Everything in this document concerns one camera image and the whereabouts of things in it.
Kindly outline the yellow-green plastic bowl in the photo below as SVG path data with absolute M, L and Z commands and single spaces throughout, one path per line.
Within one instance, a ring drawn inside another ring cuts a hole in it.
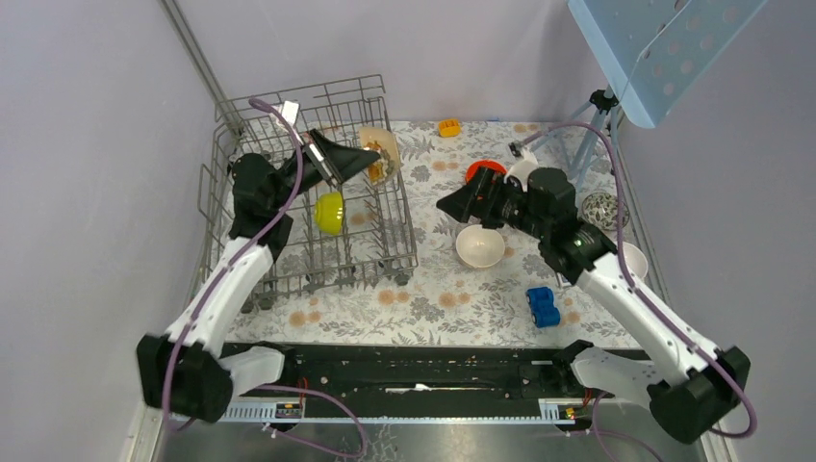
M 315 204 L 314 220 L 320 232 L 337 236 L 344 226 L 344 198 L 340 192 L 321 195 Z

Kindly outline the small white ceramic bowl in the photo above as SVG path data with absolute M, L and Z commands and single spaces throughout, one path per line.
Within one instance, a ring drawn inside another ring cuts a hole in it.
M 625 263 L 630 271 L 639 279 L 645 280 L 650 268 L 646 255 L 635 244 L 623 242 Z

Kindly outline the beige ribbed ceramic bowl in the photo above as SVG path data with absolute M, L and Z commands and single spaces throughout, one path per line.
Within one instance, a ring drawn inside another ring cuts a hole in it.
M 503 259 L 505 241 L 498 231 L 474 224 L 459 232 L 455 251 L 459 260 L 469 268 L 486 269 Z

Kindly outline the beige floral ceramic bowl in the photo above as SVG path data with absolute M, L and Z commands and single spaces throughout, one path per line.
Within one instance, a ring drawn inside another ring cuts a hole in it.
M 367 169 L 370 183 L 375 187 L 385 185 L 401 168 L 395 135 L 390 130 L 373 126 L 361 127 L 358 134 L 361 147 L 378 155 Z

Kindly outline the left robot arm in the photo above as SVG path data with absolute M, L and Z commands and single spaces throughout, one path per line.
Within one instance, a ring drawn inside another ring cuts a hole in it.
M 215 423 L 240 395 L 265 385 L 284 396 L 297 386 L 296 366 L 275 346 L 260 343 L 224 355 L 227 331 L 287 245 L 293 200 L 320 182 L 343 184 L 380 156 L 335 143 L 317 130 L 294 144 L 291 157 L 278 167 L 259 153 L 247 153 L 228 168 L 234 217 L 216 268 L 163 335 L 146 334 L 137 345 L 147 406 Z

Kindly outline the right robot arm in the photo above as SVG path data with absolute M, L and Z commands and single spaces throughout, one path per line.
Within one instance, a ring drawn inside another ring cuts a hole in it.
M 683 444 L 746 404 L 752 366 L 746 353 L 718 347 L 655 296 L 618 247 L 579 217 L 574 186 L 562 170 L 538 167 L 521 184 L 482 167 L 436 206 L 461 223 L 475 218 L 488 229 L 509 226 L 536 239 L 547 265 L 610 313 L 653 363 L 647 368 L 575 342 L 568 360 L 551 372 L 561 395 L 574 397 L 589 387 L 639 404 Z

